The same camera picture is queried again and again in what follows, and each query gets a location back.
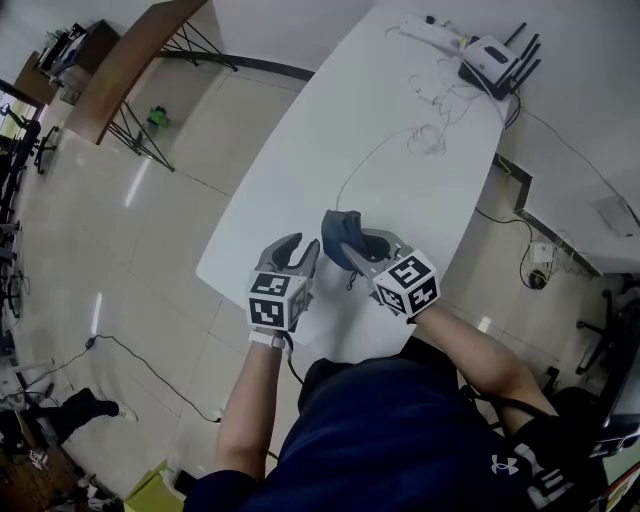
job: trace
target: under armour logo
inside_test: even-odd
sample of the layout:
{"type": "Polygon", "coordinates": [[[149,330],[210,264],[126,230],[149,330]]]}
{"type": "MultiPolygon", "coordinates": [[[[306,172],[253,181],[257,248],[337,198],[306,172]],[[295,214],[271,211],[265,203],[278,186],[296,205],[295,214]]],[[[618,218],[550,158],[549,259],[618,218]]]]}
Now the under armour logo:
{"type": "Polygon", "coordinates": [[[508,457],[506,464],[499,464],[498,456],[492,455],[491,460],[493,461],[493,464],[491,466],[491,471],[493,471],[494,475],[498,474],[499,469],[508,470],[510,475],[515,475],[518,472],[518,468],[516,467],[516,462],[518,462],[518,459],[513,459],[511,457],[508,457]]]}

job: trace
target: black metal stand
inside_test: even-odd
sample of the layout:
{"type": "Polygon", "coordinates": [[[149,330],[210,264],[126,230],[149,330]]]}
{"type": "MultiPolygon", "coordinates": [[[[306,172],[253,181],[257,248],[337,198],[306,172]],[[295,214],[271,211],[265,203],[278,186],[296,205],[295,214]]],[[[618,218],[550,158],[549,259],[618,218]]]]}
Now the black metal stand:
{"type": "Polygon", "coordinates": [[[233,69],[234,71],[238,71],[238,68],[220,50],[218,50],[218,48],[216,48],[216,46],[211,41],[209,41],[206,37],[204,37],[202,33],[188,21],[184,25],[182,25],[182,27],[180,27],[180,30],[178,30],[175,33],[175,35],[171,38],[171,41],[167,42],[164,45],[163,53],[180,54],[180,58],[184,58],[185,60],[191,62],[194,66],[198,66],[199,64],[198,64],[197,58],[198,58],[198,54],[201,54],[201,52],[194,51],[193,50],[194,46],[196,48],[200,48],[202,51],[204,51],[207,54],[216,55],[215,61],[222,64],[223,66],[226,66],[229,69],[233,69]],[[205,48],[204,46],[196,43],[193,39],[189,38],[187,31],[185,30],[185,27],[189,27],[193,32],[195,32],[198,36],[200,36],[200,38],[207,45],[209,45],[209,47],[213,48],[213,51],[211,51],[209,48],[205,48]],[[180,44],[180,41],[176,39],[176,37],[180,38],[183,43],[186,42],[187,48],[184,48],[180,44]]]}
{"type": "Polygon", "coordinates": [[[129,102],[125,100],[123,102],[123,105],[125,106],[126,110],[129,112],[129,114],[131,115],[135,123],[138,125],[138,128],[140,128],[138,135],[136,136],[133,135],[133,132],[129,127],[129,123],[127,122],[125,112],[122,110],[122,106],[120,107],[120,116],[122,117],[122,120],[124,122],[124,128],[121,125],[119,125],[114,118],[114,120],[111,121],[111,124],[109,125],[109,131],[113,133],[120,142],[122,142],[125,146],[127,146],[136,155],[148,156],[149,158],[155,160],[159,164],[164,165],[170,171],[172,172],[175,171],[175,167],[173,167],[173,165],[169,163],[166,157],[162,154],[162,151],[160,151],[160,148],[158,148],[156,143],[153,142],[153,139],[151,138],[151,136],[147,133],[142,123],[138,120],[136,115],[133,113],[133,110],[131,110],[131,107],[129,106],[129,102]],[[154,151],[144,146],[145,139],[151,143],[154,151]]]}

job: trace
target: person's arm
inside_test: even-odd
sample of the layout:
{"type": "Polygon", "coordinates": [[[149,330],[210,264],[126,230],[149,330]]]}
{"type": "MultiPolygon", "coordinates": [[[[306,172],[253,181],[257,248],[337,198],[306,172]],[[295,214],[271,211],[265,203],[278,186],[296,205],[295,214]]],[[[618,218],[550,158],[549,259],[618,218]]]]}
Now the person's arm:
{"type": "Polygon", "coordinates": [[[220,423],[216,440],[216,471],[235,470],[257,481],[265,460],[276,415],[282,350],[253,342],[220,423]]]}
{"type": "MultiPolygon", "coordinates": [[[[525,364],[508,348],[437,305],[420,313],[418,324],[480,393],[520,400],[556,415],[525,364]]],[[[533,417],[513,407],[497,409],[505,434],[513,435],[533,417]]]]}

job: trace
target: white sneaker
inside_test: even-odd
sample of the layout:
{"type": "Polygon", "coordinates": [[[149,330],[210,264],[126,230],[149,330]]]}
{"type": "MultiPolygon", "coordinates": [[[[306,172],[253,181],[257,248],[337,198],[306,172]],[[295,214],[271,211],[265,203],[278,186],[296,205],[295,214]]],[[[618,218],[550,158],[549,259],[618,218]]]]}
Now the white sneaker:
{"type": "Polygon", "coordinates": [[[138,422],[138,415],[133,412],[133,409],[131,409],[131,407],[123,404],[120,400],[116,400],[115,402],[118,404],[118,416],[122,416],[123,418],[126,418],[133,423],[138,422]]]}

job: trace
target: black fabric object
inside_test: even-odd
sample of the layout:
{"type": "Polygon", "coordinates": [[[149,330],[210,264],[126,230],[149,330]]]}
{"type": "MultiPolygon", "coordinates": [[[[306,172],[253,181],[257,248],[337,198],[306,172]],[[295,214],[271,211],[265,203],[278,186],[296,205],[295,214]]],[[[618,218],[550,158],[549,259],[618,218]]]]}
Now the black fabric object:
{"type": "MultiPolygon", "coordinates": [[[[435,374],[442,376],[451,385],[456,386],[458,377],[456,367],[444,352],[441,352],[428,343],[425,343],[415,336],[411,336],[400,353],[391,358],[406,359],[414,363],[428,367],[435,374]]],[[[380,359],[369,359],[360,364],[366,364],[367,361],[379,361],[380,359]]],[[[304,384],[300,390],[298,397],[298,412],[302,412],[309,400],[319,391],[325,382],[331,377],[348,370],[355,366],[351,363],[334,363],[328,359],[319,359],[315,361],[307,371],[304,378],[304,384]]]]}
{"type": "Polygon", "coordinates": [[[22,416],[34,425],[38,418],[47,418],[58,437],[58,443],[64,443],[71,434],[92,419],[99,416],[117,416],[118,404],[106,400],[98,400],[89,388],[84,388],[70,397],[61,407],[40,407],[33,405],[22,416]]]}
{"type": "Polygon", "coordinates": [[[389,256],[390,247],[386,240],[362,233],[360,212],[339,212],[327,210],[320,228],[324,253],[340,268],[358,272],[342,251],[340,244],[350,246],[361,256],[380,261],[389,256]]]}

